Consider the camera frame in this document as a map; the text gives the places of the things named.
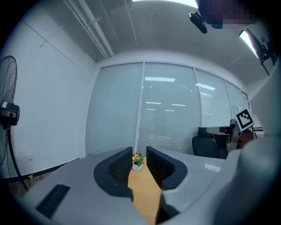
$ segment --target wall outlet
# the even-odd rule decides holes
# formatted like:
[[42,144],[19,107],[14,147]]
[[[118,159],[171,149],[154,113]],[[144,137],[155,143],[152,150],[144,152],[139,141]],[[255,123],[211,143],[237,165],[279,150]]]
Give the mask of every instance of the wall outlet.
[[28,161],[33,160],[33,156],[31,154],[28,154],[27,157],[28,157]]

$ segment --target desk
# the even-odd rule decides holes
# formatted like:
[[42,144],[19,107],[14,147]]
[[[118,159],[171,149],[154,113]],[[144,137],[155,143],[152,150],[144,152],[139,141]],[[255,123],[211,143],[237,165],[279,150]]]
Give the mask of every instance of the desk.
[[133,191],[133,204],[136,209],[149,224],[154,225],[159,208],[161,189],[146,165],[146,157],[140,172],[131,170],[128,187]]

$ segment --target white partition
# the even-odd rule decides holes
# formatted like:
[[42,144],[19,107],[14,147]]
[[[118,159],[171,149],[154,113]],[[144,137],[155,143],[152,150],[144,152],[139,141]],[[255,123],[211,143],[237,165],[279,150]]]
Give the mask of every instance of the white partition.
[[229,125],[231,105],[225,81],[199,69],[196,74],[202,105],[202,127]]
[[249,100],[248,100],[248,96],[241,92],[242,93],[242,97],[243,97],[243,102],[244,102],[244,108],[245,109],[248,109],[250,111],[250,105],[249,105]]
[[101,69],[93,91],[86,151],[134,146],[142,63]]
[[228,81],[226,81],[226,84],[231,103],[232,118],[235,118],[235,115],[244,109],[242,92],[238,87]]
[[145,155],[148,145],[193,154],[198,127],[229,125],[245,97],[228,81],[188,66],[102,68],[90,104],[87,154],[132,146]]
[[193,68],[146,63],[137,152],[152,145],[193,154],[192,138],[201,126],[201,109]]

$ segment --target black vent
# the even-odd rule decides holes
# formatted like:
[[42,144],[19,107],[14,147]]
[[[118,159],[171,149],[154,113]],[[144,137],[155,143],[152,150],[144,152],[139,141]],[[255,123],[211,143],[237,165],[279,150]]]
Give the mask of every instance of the black vent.
[[70,187],[65,185],[55,186],[36,209],[46,217],[51,218],[69,189]]

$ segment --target electric fan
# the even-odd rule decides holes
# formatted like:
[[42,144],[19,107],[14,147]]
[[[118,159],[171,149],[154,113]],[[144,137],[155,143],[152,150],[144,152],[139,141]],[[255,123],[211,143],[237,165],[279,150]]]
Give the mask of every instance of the electric fan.
[[18,124],[20,108],[13,103],[17,83],[17,63],[14,57],[0,60],[0,166],[7,156],[8,147],[14,168],[20,181],[27,190],[18,170],[11,142],[11,126]]

